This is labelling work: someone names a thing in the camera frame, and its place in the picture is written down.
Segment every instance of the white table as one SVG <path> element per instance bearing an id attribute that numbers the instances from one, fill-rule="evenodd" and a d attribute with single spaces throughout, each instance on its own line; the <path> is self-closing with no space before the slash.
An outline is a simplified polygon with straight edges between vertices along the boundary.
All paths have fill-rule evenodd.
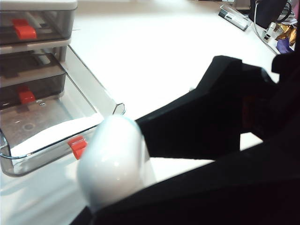
<path id="1" fill-rule="evenodd" d="M 219 4 L 188 0 L 80 1 L 71 46 L 137 119 L 195 87 L 216 55 L 242 59 L 270 72 L 274 55 L 248 29 L 218 16 Z M 241 148 L 259 140 L 242 136 Z M 152 158 L 158 180 L 207 163 Z M 85 206 L 72 155 L 26 176 L 1 173 L 1 223 L 68 224 Z"/>

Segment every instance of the black device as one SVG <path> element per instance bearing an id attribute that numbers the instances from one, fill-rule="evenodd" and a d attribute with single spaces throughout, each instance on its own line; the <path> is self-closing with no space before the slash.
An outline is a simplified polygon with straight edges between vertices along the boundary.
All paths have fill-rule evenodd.
<path id="1" fill-rule="evenodd" d="M 214 159 L 72 225 L 299 224 L 300 36 L 260 68 L 217 56 L 197 88 L 139 118 L 151 157 Z M 263 143 L 239 149 L 240 134 Z"/>
<path id="2" fill-rule="evenodd" d="M 256 24 L 263 28 L 268 28 L 271 22 L 276 22 L 282 13 L 287 0 L 250 0 L 249 18 L 254 21 L 255 3 L 259 2 L 256 12 Z"/>

